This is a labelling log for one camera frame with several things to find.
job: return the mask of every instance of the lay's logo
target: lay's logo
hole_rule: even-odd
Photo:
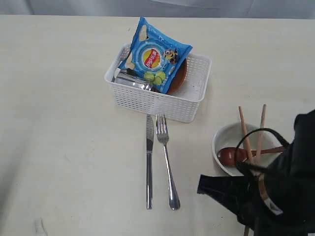
[[[159,65],[160,55],[155,49],[149,49],[143,55],[143,61],[146,67],[154,68]]]

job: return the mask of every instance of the white bowl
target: white bowl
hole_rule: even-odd
[[[252,130],[258,129],[258,127],[253,126],[251,124],[246,124],[247,132],[251,132]],[[249,136],[251,148],[252,150],[257,149],[257,141],[258,141],[259,132],[255,132]],[[236,147],[240,140],[243,138],[243,131],[241,123],[233,123],[227,126],[224,126],[220,130],[216,132],[212,140],[212,155],[216,160],[217,164],[230,176],[242,176],[242,174],[234,167],[234,166],[224,166],[218,160],[217,153],[222,148],[226,147]],[[263,141],[262,141],[262,149],[269,149],[277,147],[274,145],[272,139],[269,137],[267,132],[264,132]],[[271,153],[261,155],[260,162],[256,163],[259,166],[267,167],[279,153]]]

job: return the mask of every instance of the knife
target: knife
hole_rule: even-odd
[[[147,115],[147,209],[152,209],[152,149],[154,126],[150,115]]]

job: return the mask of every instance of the minion cartoon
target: minion cartoon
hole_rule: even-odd
[[[174,51],[172,49],[167,49],[163,53],[163,56],[171,63],[175,64],[179,60],[178,52],[175,49]]]

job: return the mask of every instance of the wooden chopstick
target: wooden chopstick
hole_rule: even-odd
[[[262,106],[262,113],[261,113],[261,119],[260,119],[260,128],[263,128],[265,126],[265,116],[266,116],[266,104]],[[260,131],[258,134],[258,143],[257,143],[257,151],[256,151],[256,158],[255,163],[259,163],[260,161],[260,152],[262,149],[262,137],[263,137],[264,131]]]
[[[247,128],[246,128],[246,125],[244,122],[244,115],[243,115],[242,107],[238,107],[238,111],[240,112],[243,134],[245,136],[245,135],[247,135]],[[249,159],[250,163],[254,164],[254,160],[252,158],[252,149],[251,149],[250,139],[248,137],[245,138],[245,148],[247,150],[247,155],[248,155],[248,159]]]

